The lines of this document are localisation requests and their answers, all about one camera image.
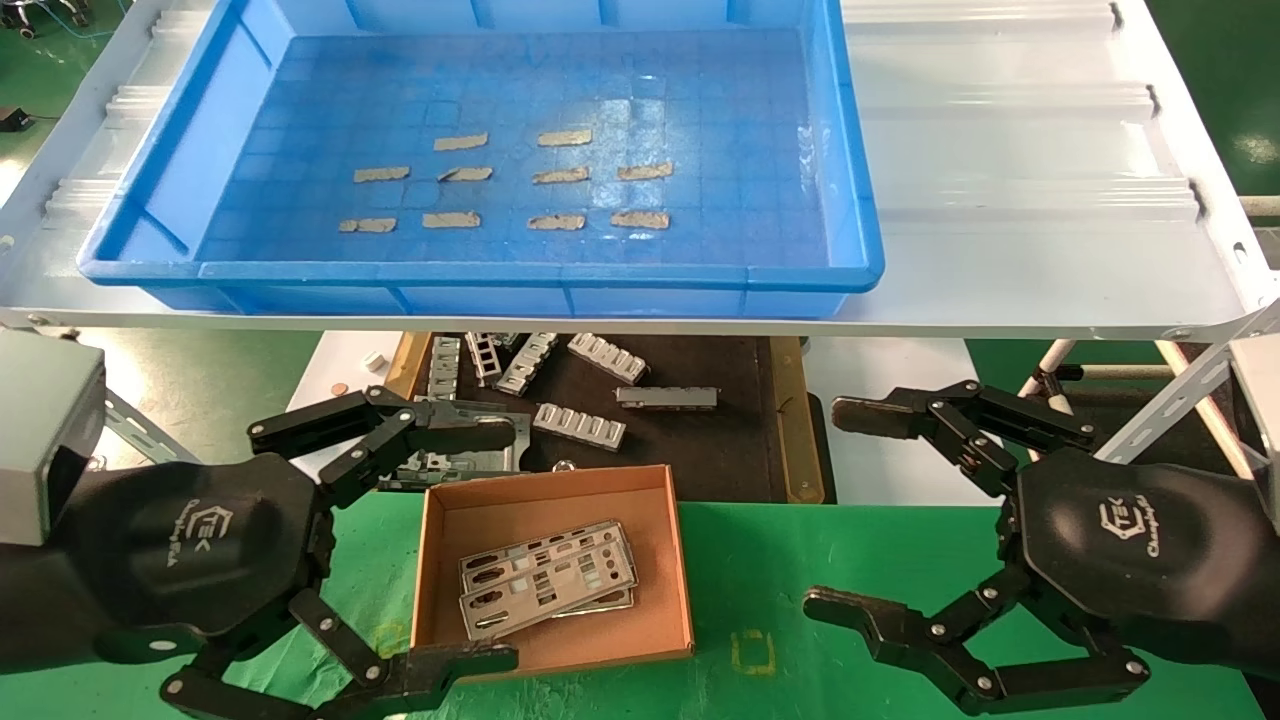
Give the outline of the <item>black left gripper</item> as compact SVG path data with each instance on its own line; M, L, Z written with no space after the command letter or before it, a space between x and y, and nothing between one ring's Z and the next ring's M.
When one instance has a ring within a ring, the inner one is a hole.
M383 659L315 591L329 571L332 509L349 507L417 452L507 448L511 424L372 386L256 421L247 436L259 456L243 462L165 462L81 482L49 542L59 582L47 594L51 664L198 652L160 689L195 719L389 719L439 708L458 679L517 667L517 650L503 643ZM288 461L348 441L319 486ZM224 682L233 659L252 659L294 626L351 675L335 697L311 707Z

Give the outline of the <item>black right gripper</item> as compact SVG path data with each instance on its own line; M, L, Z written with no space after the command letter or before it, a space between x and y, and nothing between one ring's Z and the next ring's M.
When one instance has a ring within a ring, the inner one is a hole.
M989 497L1015 493L1019 565L938 612L826 585L803 601L808 618L859 633L876 662L923 675L964 714L1125 700L1151 678L1128 647L1277 676L1279 541L1253 483L1100 461L1082 452L1096 441L1084 421L977 380L838 396L832 423L923 439ZM1050 455L1018 475L996 439ZM975 657L966 643L1016 607L1084 653L1000 667Z

